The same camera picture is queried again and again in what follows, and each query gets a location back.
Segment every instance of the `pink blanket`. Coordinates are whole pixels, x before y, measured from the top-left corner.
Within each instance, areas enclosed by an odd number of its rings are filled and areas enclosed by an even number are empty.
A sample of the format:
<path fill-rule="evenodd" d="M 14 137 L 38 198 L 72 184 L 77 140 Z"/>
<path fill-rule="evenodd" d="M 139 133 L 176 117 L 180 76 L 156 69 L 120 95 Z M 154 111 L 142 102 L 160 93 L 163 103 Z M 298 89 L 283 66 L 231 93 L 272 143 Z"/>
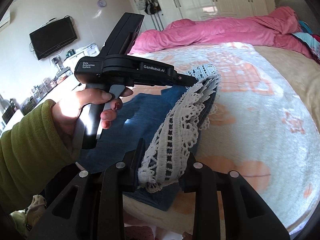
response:
<path fill-rule="evenodd" d="M 162 32 L 148 30 L 142 33 L 130 53 L 239 41 L 253 46 L 294 50 L 312 58 L 308 48 L 290 34 L 295 32 L 301 32 L 301 28 L 290 7 L 280 7 L 269 15 L 245 19 L 219 17 L 197 22 L 182 19 L 172 22 Z"/>

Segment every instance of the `olive green fleece sleeve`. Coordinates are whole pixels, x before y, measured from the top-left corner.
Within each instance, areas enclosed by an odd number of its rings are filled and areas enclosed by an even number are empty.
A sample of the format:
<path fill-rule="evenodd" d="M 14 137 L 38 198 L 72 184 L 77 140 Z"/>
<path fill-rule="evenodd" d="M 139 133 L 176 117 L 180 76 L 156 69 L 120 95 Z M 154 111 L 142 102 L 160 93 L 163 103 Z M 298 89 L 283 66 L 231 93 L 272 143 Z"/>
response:
<path fill-rule="evenodd" d="M 33 195 L 76 161 L 77 154 L 66 148 L 54 127 L 54 104 L 45 101 L 0 139 L 0 205 L 7 214 L 28 207 Z"/>

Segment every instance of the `blue fabric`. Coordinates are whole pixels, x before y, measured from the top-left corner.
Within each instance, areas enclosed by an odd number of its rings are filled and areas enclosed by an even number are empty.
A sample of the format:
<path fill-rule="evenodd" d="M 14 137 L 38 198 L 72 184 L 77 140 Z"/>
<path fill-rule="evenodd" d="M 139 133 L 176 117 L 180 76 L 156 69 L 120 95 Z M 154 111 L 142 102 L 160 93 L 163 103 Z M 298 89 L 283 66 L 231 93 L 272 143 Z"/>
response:
<path fill-rule="evenodd" d="M 292 33 L 292 35 L 305 43 L 312 52 L 315 60 L 320 63 L 320 42 L 308 33 Z"/>
<path fill-rule="evenodd" d="M 186 91 L 185 87 L 173 86 L 162 90 L 161 95 L 142 93 L 136 95 L 131 101 L 124 103 L 112 127 L 103 131 L 96 148 L 81 150 L 78 162 L 91 173 L 96 173 L 122 160 L 126 152 L 135 150 L 140 138 L 145 139 L 148 148 L 167 113 Z M 205 109 L 200 114 L 199 125 L 210 111 L 214 98 L 215 93 L 204 103 Z M 196 154 L 196 150 L 197 144 L 190 149 L 193 154 Z M 178 191 L 179 185 L 176 183 L 152 194 L 140 188 L 135 193 L 124 193 L 124 195 L 166 211 Z"/>
<path fill-rule="evenodd" d="M 303 21 L 299 21 L 299 24 L 301 26 L 301 29 L 304 33 L 309 33 L 309 34 L 313 34 L 312 30 L 310 29 L 309 25 L 306 24 Z"/>

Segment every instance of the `tv screen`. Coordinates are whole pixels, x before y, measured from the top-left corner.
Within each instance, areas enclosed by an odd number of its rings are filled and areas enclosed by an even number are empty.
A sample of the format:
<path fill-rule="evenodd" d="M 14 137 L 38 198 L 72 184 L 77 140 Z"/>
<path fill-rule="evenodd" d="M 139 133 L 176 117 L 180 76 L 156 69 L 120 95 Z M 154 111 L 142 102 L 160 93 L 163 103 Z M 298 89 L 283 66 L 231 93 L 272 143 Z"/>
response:
<path fill-rule="evenodd" d="M 37 58 L 48 57 L 77 39 L 70 17 L 49 23 L 30 33 Z"/>

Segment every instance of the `screw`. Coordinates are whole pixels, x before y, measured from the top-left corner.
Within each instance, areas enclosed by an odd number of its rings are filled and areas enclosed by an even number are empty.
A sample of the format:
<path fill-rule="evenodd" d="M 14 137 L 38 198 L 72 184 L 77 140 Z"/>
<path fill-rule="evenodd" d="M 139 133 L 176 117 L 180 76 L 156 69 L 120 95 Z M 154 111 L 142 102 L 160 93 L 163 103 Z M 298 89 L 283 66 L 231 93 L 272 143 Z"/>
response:
<path fill-rule="evenodd" d="M 88 174 L 89 174 L 89 172 L 87 172 L 87 171 L 81 171 L 81 172 L 79 173 L 79 176 L 80 176 L 81 178 L 85 178 L 86 176 L 88 176 Z"/>
<path fill-rule="evenodd" d="M 233 178 L 239 177 L 239 173 L 237 171 L 230 171 L 230 176 Z"/>
<path fill-rule="evenodd" d="M 118 163 L 116 164 L 116 167 L 117 167 L 118 169 L 122 169 L 122 168 L 125 167 L 125 163 L 123 163 L 123 162 L 118 162 Z"/>
<path fill-rule="evenodd" d="M 196 169 L 201 169 L 203 167 L 202 163 L 194 163 L 193 166 L 196 168 Z"/>

